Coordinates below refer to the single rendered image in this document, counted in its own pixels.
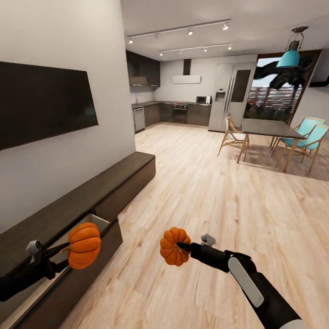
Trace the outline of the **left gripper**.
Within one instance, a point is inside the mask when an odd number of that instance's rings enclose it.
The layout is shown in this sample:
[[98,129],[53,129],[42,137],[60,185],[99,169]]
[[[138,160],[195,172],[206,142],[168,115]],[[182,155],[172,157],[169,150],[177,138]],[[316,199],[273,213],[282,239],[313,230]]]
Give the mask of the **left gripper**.
[[44,277],[47,277],[49,280],[55,278],[55,273],[61,272],[69,265],[68,259],[58,264],[50,262],[49,259],[68,245],[70,243],[61,244],[43,252],[37,251],[34,254],[35,260],[14,275],[17,290],[24,290]]

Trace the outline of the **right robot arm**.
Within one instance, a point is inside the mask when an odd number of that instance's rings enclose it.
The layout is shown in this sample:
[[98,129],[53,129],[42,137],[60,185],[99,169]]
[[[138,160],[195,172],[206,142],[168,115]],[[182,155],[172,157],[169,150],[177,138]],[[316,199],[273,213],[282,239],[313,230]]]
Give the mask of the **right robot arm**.
[[257,272],[250,256],[212,248],[216,239],[209,234],[202,235],[201,240],[201,244],[177,242],[176,245],[202,263],[231,272],[265,329],[309,329],[269,280]]

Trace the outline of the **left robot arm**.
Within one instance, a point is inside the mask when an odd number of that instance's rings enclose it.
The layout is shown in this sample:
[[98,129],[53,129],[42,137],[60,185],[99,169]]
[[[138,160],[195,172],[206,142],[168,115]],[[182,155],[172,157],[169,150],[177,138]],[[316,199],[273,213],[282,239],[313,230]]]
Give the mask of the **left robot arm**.
[[7,278],[0,277],[0,301],[7,301],[44,277],[49,280],[55,278],[55,273],[61,272],[69,265],[68,259],[58,264],[50,262],[49,259],[68,245],[70,243],[64,243],[46,250],[39,241],[31,241],[26,248],[32,256],[31,263]]

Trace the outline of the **pumpkin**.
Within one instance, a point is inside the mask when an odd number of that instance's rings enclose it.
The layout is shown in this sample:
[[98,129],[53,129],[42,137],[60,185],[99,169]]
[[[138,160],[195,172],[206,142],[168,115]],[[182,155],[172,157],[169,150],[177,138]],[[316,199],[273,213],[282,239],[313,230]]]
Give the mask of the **pumpkin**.
[[59,254],[68,250],[68,263],[72,268],[82,269],[91,264],[100,251],[101,239],[94,223],[82,223],[69,233],[68,245]]
[[173,227],[166,230],[160,240],[160,254],[168,265],[182,266],[189,260],[190,253],[177,246],[177,242],[191,244],[191,239],[182,228]]

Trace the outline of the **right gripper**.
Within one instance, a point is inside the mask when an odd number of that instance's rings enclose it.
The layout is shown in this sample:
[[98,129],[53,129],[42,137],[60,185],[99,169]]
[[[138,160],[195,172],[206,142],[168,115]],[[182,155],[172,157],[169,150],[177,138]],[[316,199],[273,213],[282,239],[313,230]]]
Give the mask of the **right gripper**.
[[181,247],[185,251],[189,252],[190,257],[200,260],[200,262],[214,267],[213,266],[213,255],[214,255],[215,251],[218,249],[214,249],[210,246],[201,245],[201,244],[197,244],[194,242],[191,244],[177,242],[176,245]]

